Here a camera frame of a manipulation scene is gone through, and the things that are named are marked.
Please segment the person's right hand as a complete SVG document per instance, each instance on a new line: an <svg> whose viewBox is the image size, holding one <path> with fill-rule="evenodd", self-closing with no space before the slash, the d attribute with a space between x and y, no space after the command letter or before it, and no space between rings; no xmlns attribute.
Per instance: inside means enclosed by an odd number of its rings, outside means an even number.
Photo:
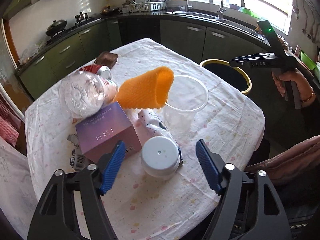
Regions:
<svg viewBox="0 0 320 240"><path fill-rule="evenodd" d="M274 80L278 92L281 94L282 97L286 95L286 89L282 85L282 82L293 81L296 83L297 89L299 91L299 97L302 107L310 106L315 101L316 95L313 91L313 88L309 85L307 79L300 71L288 71L279 74L278 76L276 76L274 72L272 72L272 78Z"/></svg>

